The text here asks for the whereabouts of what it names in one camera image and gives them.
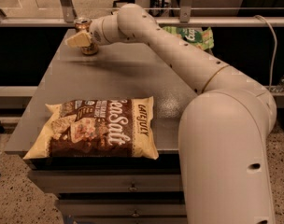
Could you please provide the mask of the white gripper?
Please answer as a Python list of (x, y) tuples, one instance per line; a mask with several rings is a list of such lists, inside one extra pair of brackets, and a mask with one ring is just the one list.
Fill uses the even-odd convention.
[(92, 21), (89, 33), (80, 31), (65, 40), (70, 48), (89, 47), (92, 40), (98, 45), (108, 45), (120, 40), (116, 15), (101, 17)]

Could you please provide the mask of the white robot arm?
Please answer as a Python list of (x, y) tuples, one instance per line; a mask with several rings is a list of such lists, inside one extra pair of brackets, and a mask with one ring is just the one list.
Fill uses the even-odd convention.
[(228, 63), (166, 32), (127, 4), (69, 38), (70, 47), (149, 46), (197, 94), (178, 129), (189, 224), (276, 224), (266, 139), (277, 118), (270, 91)]

